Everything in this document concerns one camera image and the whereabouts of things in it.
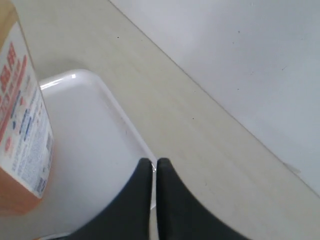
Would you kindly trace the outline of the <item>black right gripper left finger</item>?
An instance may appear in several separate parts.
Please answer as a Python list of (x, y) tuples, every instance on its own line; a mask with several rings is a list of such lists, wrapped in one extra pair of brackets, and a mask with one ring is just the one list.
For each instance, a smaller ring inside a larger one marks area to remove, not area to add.
[(139, 160), (132, 176), (112, 202), (68, 240), (148, 240), (153, 166)]

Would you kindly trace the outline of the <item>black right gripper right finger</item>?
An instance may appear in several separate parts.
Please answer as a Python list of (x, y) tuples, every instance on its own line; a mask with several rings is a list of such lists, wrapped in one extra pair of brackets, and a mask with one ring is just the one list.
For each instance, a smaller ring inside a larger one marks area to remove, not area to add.
[(157, 161), (156, 217), (160, 240), (247, 239), (193, 196), (168, 158)]

